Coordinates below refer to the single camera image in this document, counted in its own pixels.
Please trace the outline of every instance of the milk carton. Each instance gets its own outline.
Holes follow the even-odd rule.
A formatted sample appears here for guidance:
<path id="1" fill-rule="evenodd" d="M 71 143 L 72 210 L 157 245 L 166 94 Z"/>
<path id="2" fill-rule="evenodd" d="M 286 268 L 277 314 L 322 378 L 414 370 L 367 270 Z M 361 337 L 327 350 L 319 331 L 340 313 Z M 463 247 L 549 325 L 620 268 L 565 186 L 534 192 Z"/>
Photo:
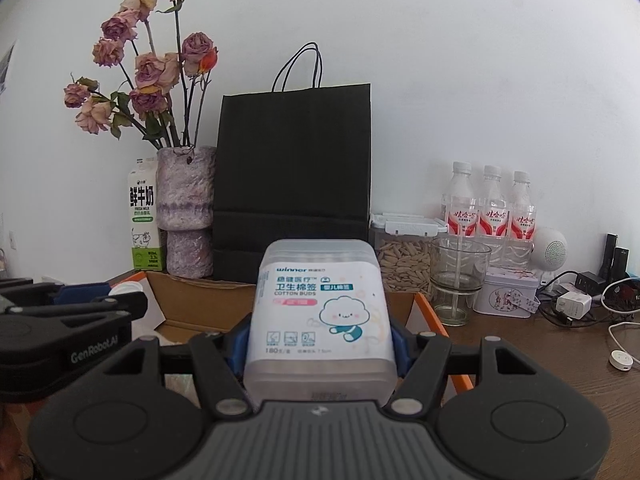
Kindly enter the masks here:
<path id="1" fill-rule="evenodd" d="M 396 386 L 380 267 L 361 240 L 280 240 L 265 252 L 244 386 L 252 401 L 377 400 Z"/>
<path id="2" fill-rule="evenodd" d="M 139 158 L 129 173 L 129 218 L 133 268 L 162 270 L 164 253 L 160 229 L 156 219 L 155 158 Z"/>

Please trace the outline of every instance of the white cable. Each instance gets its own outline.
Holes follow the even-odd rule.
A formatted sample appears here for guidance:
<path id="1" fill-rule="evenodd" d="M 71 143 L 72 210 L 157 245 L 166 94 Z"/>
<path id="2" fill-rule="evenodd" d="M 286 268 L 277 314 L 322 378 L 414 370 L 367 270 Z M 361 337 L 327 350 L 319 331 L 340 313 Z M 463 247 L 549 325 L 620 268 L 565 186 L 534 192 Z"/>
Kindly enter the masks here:
<path id="1" fill-rule="evenodd" d="M 600 298 L 600 304 L 606 308 L 609 312 L 613 312 L 614 314 L 620 314 L 621 316 L 629 316 L 629 314 L 637 314 L 638 312 L 640 312 L 640 308 L 636 309 L 636 310 L 627 310 L 626 312 L 620 312 L 619 310 L 613 310 L 611 307 L 608 307 L 605 303 L 604 303 L 604 297 L 607 295 L 607 291 L 612 287 L 612 286 L 616 286 L 619 285 L 620 283 L 625 283 L 625 282 L 634 282 L 637 281 L 638 278 L 625 278 L 624 280 L 619 280 L 618 282 L 613 282 L 610 285 L 607 285 L 605 287 L 605 289 L 602 291 L 602 297 Z"/>
<path id="2" fill-rule="evenodd" d="M 618 327 L 618 326 L 624 326 L 624 325 L 631 325 L 631 326 L 640 326 L 640 323 L 631 323 L 630 321 L 623 321 L 622 323 L 616 323 L 615 325 L 611 325 L 609 327 L 609 335 L 611 336 L 611 338 L 613 339 L 613 342 L 618 346 L 618 348 L 620 348 L 625 354 L 628 354 L 636 363 L 640 364 L 640 360 L 636 359 L 635 357 L 633 357 L 629 352 L 627 352 L 623 346 L 618 342 L 618 340 L 616 339 L 616 337 L 613 335 L 613 332 L 611 331 L 611 329 Z"/>

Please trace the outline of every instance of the flower vase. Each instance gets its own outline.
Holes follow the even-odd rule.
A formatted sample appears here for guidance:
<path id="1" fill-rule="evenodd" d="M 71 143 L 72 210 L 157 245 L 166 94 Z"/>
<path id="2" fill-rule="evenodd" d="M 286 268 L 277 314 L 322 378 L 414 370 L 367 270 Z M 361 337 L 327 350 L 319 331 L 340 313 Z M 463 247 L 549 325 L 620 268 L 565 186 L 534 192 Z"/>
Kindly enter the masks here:
<path id="1" fill-rule="evenodd" d="M 203 278 L 213 270 L 213 174 L 216 149 L 158 151 L 158 225 L 168 232 L 167 271 Z"/>

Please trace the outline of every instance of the glass cup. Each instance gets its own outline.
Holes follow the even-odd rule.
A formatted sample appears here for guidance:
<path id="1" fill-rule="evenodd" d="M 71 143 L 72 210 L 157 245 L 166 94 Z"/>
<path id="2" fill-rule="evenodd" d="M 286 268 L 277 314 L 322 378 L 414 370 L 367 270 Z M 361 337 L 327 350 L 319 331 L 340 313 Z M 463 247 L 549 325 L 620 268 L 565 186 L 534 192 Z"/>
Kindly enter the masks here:
<path id="1" fill-rule="evenodd" d="M 466 237 L 436 238 L 430 256 L 431 306 L 443 325 L 466 324 L 484 284 L 491 247 Z"/>

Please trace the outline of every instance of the sealed container lid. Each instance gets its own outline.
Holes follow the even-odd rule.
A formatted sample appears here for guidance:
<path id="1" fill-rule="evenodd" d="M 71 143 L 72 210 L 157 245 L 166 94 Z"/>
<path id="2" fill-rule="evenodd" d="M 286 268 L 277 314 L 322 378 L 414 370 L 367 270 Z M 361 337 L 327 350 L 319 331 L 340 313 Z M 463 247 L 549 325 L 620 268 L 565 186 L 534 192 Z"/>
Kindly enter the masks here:
<path id="1" fill-rule="evenodd" d="M 468 162 L 454 162 L 453 172 L 471 174 L 471 164 L 469 164 Z"/>
<path id="2" fill-rule="evenodd" d="M 486 270 L 485 283 L 494 285 L 514 285 L 523 288 L 538 288 L 540 280 L 530 270 L 503 269 L 502 267 L 489 267 Z"/>
<path id="3" fill-rule="evenodd" d="M 267 247 L 260 268 L 275 262 L 369 262 L 378 265 L 373 248 L 362 240 L 278 240 Z"/>
<path id="4" fill-rule="evenodd" d="M 484 174 L 491 176 L 502 176 L 502 170 L 500 169 L 500 166 L 487 165 L 484 167 Z"/>
<path id="5" fill-rule="evenodd" d="M 514 171 L 513 179 L 516 182 L 525 182 L 526 184 L 530 184 L 531 182 L 529 173 L 527 173 L 526 171 Z"/>
<path id="6" fill-rule="evenodd" d="M 432 238 L 438 233 L 447 232 L 447 225 L 440 219 L 394 213 L 371 215 L 371 227 L 383 229 L 385 233 L 397 236 L 413 235 Z"/>

